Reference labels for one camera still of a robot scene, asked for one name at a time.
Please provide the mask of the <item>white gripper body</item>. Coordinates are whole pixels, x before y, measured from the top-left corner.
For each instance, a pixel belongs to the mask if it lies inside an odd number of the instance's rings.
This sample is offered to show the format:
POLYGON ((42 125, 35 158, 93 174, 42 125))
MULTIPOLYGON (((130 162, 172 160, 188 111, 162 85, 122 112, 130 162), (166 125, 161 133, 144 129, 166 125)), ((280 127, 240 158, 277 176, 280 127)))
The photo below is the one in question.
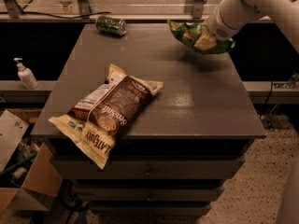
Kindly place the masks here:
POLYGON ((221 1, 206 19, 208 33, 221 41, 237 34, 245 24, 245 7, 242 0, 221 1))

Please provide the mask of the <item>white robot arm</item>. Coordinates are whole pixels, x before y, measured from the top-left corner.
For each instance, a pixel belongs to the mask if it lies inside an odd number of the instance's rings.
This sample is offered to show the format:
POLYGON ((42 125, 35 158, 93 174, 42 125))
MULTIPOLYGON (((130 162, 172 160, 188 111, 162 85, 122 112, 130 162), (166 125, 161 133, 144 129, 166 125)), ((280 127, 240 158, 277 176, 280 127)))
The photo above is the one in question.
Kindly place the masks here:
MULTIPOLYGON (((205 20, 194 46, 207 51, 236 35, 247 23, 269 17, 299 52, 299 0, 223 0, 205 20)), ((299 224, 299 163, 289 171, 275 224, 299 224)))

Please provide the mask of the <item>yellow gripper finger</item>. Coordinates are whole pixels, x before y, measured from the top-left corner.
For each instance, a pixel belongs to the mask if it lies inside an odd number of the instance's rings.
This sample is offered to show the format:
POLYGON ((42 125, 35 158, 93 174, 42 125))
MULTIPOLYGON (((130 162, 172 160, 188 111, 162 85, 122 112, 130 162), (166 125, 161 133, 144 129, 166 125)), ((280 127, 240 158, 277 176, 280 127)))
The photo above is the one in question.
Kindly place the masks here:
POLYGON ((215 47, 217 44, 216 38, 209 32, 204 31, 194 43, 194 47, 199 50, 208 50, 215 47))

